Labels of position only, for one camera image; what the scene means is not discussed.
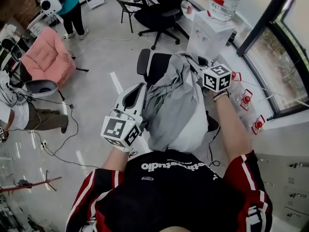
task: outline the white sneaker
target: white sneaker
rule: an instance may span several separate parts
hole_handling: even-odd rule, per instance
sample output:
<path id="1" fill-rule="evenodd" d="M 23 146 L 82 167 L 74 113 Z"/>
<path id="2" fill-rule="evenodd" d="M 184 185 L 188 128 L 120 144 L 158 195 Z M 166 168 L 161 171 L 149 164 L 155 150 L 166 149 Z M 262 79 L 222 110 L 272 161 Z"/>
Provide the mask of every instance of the white sneaker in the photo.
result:
<path id="1" fill-rule="evenodd" d="M 80 35 L 79 36 L 79 39 L 82 41 L 85 37 L 86 37 L 86 35 L 89 33 L 89 29 L 86 29 L 85 30 L 85 33 L 83 34 L 83 35 Z"/>
<path id="2" fill-rule="evenodd" d="M 69 34 L 68 34 L 68 38 L 69 38 L 69 39 L 71 39 L 71 38 L 73 38 L 73 37 L 74 37 L 74 35 L 75 35 L 75 32 L 73 32 L 73 33 L 69 33 Z"/>

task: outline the pink armchair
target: pink armchair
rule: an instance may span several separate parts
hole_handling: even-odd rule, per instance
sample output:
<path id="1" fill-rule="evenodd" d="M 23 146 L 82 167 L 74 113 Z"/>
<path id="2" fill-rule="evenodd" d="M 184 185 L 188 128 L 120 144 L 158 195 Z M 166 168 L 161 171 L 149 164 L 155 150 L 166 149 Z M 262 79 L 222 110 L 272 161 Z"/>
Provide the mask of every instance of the pink armchair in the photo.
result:
<path id="1" fill-rule="evenodd" d="M 31 48 L 22 56 L 21 61 L 33 80 L 48 79 L 61 88 L 76 68 L 71 55 L 58 34 L 49 27 L 35 40 Z"/>

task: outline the red sleeve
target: red sleeve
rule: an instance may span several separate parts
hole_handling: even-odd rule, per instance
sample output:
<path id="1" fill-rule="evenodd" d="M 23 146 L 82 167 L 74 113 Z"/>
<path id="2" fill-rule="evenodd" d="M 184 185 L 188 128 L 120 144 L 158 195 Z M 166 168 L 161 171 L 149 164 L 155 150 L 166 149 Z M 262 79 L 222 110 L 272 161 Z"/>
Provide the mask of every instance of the red sleeve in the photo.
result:
<path id="1" fill-rule="evenodd" d="M 96 215 L 96 203 L 123 182 L 123 173 L 114 170 L 95 169 L 84 180 L 66 225 L 66 232 L 78 232 Z"/>
<path id="2" fill-rule="evenodd" d="M 254 151 L 235 158 L 223 180 L 245 196 L 244 206 L 238 215 L 238 232 L 270 231 L 272 203 L 265 191 Z"/>

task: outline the gray floor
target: gray floor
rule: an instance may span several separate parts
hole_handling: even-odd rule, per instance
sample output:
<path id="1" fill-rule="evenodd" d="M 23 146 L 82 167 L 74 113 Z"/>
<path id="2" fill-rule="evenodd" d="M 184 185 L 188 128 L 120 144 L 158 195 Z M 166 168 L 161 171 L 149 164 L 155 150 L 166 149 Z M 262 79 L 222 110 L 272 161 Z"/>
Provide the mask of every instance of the gray floor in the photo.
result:
<path id="1" fill-rule="evenodd" d="M 131 39 L 138 37 L 137 32 L 143 30 L 134 17 L 132 17 L 134 33 L 130 31 L 129 19 L 124 14 L 124 22 L 121 20 L 121 7 L 115 0 L 105 0 L 106 3 L 96 9 L 90 10 L 87 4 L 82 6 L 83 22 L 90 28 L 90 33 L 84 41 L 77 37 L 71 40 L 71 49 L 78 56 L 84 47 L 98 39 Z M 65 30 L 62 25 L 56 29 L 62 37 Z M 157 47 L 154 52 L 175 53 L 186 49 L 187 39 L 177 30 L 174 33 L 181 39 L 183 45 L 176 45 L 175 41 L 163 35 L 160 38 L 162 48 Z M 112 148 L 100 137 L 104 117 L 113 108 L 118 91 L 111 73 L 114 72 L 122 89 L 142 82 L 143 78 L 136 74 L 136 66 L 140 51 L 150 48 L 155 40 L 155 34 L 148 35 L 130 41 L 96 41 L 89 45 L 82 55 L 75 60 L 77 67 L 89 69 L 88 73 L 76 72 L 62 88 L 67 104 L 73 104 L 73 117 L 78 121 L 78 135 L 69 139 L 57 155 L 67 161 L 80 164 L 101 166 Z M 61 102 L 58 94 L 48 97 L 49 100 Z M 37 102 L 37 107 L 60 109 L 70 115 L 70 109 L 63 109 L 62 105 Z M 206 107 L 215 114 L 213 104 L 206 101 Z M 58 149 L 65 139 L 74 135 L 77 131 L 76 123 L 70 118 L 69 128 L 66 134 L 60 130 L 40 132 L 42 140 L 47 141 L 51 151 Z M 214 132 L 207 133 L 203 145 L 196 151 L 196 156 L 205 162 L 208 142 L 213 138 Z M 64 163 L 55 157 L 47 155 L 38 146 L 37 134 L 27 132 L 11 132 L 9 140 L 1 145 L 0 156 L 11 156 L 13 161 L 1 161 L 0 185 L 12 185 L 13 181 L 26 179 L 29 182 L 40 182 L 44 178 L 45 171 L 49 171 L 49 177 L 62 176 L 62 179 L 52 183 L 57 192 L 45 185 L 33 187 L 28 190 L 20 190 L 7 196 L 9 203 L 19 219 L 26 222 L 26 217 L 32 217 L 41 224 L 52 223 L 60 231 L 64 231 L 66 220 L 76 194 L 84 178 L 93 170 L 93 167 L 80 167 L 74 164 Z M 220 168 L 214 168 L 222 175 L 226 168 L 226 156 L 223 146 L 218 144 L 220 136 L 212 144 L 214 158 L 222 161 Z M 134 150 L 139 154 L 147 152 L 147 147 L 142 139 L 135 142 Z"/>

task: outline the person in teal shirt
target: person in teal shirt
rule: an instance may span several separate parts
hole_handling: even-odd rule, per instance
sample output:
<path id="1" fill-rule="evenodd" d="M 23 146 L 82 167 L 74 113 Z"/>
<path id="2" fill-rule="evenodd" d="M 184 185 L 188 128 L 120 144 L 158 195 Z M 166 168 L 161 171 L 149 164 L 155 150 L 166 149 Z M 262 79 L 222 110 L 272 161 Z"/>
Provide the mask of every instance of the person in teal shirt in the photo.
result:
<path id="1" fill-rule="evenodd" d="M 79 0 L 64 0 L 62 9 L 57 14 L 63 19 L 63 26 L 68 33 L 69 39 L 75 35 L 72 23 L 80 37 L 80 40 L 83 40 L 88 34 L 89 29 L 84 30 L 83 27 L 82 11 Z"/>

